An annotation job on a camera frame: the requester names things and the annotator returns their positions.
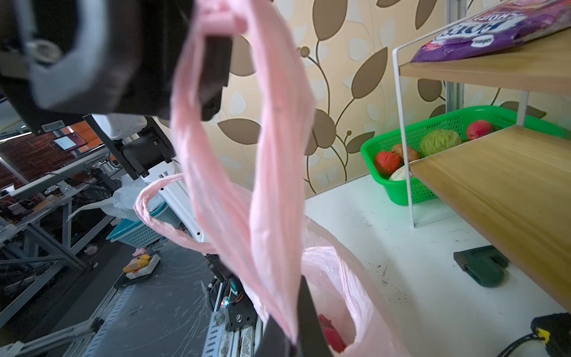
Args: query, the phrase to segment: screw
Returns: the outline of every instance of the screw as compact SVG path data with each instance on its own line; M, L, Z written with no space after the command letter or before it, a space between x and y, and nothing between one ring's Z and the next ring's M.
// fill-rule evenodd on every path
M62 50L46 39L35 39L27 44L30 54L38 61L53 64L62 59Z

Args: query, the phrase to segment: wooden shelf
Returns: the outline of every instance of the wooden shelf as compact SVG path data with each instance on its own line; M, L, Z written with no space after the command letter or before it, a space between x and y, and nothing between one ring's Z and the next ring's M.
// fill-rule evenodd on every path
M404 77L571 95L571 29L480 57L406 63Z
M571 142L512 126L412 173L571 311Z

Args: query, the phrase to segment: basket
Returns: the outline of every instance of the basket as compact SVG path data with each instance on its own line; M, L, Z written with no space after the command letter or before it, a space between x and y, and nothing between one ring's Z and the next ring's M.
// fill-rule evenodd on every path
M455 130L460 134L462 139L468 139L466 137L466 129L468 125L475 121L484 119L492 123L495 127L504 129L515 125L516 118L517 113L515 111L502 107L475 106L463 108L407 126L405 128L407 144L418 151L422 138L433 130ZM568 133L560 126L530 116L525 118L525 127L560 138L566 137ZM389 181L389 177L379 174L373 164L375 156L379 152L390 151L393 145L399 143L401 143L400 129L369 139L361 146L361 154L365 159L365 163L373 179L385 187L389 199L401 206L407 206L407 181ZM419 203L436 197L436 195L416 177L411 179L411 189L413 203Z
M163 203L159 208L151 212L151 216L165 223L170 223L174 227L180 226L180 219L166 203ZM161 237L160 234L140 220L133 222L124 219L107 236L107 240L112 242L118 240L136 248L144 248Z

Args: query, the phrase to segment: white vegetable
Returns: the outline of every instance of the white vegetable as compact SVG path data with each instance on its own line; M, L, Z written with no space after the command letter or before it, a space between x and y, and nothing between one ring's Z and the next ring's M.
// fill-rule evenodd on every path
M405 166L403 165L402 167L399 167L398 169L396 169L395 172L393 172L393 174L391 175L391 177L389 178L389 181L402 181L405 180L407 177L405 176Z

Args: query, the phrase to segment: white metal shelf frame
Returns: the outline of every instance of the white metal shelf frame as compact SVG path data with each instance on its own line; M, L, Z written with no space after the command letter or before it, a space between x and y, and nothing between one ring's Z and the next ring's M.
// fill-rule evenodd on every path
M395 87L396 87L396 101L397 101L397 106L399 108L399 126L400 126L400 136L402 139L402 144L403 144L403 155L404 155L404 166L405 166L405 171L407 172L407 174L405 175L405 180L407 181L407 196L408 196L408 210L411 216L411 224L412 227L416 227L415 226L415 216L414 216L414 208L413 208L413 204L412 204L412 186L411 186L411 169L409 166L409 162L408 162L408 145L407 145L407 134L405 131L405 123L404 123L404 109L403 109L403 94L401 91L401 86L400 86L400 69L399 69L399 51L407 46L410 46L418 41L421 41L425 38L428 38L432 35L435 35L439 32L442 32L446 29L449 29L451 27L453 27L454 25L461 23L463 21L466 21L468 18L471 17L475 17L478 16L480 14L483 14L487 11L489 11L490 9L496 7L497 4L494 4L490 7L487 7L486 9L480 11L479 13L473 14L473 15L468 15L466 17L463 17L457 21L451 22L439 29L436 29L434 31L431 31L421 37L418 37L408 43L405 43L404 45L401 45L399 47L396 47L395 49L393 49L392 52L392 59L393 59L393 69L394 69L394 74L395 74ZM516 121L516 125L519 126L524 126L525 123L525 110L527 108L528 105L528 98L529 98L529 92L528 91L521 91L521 97L520 97L520 104L519 107L517 108L517 121Z

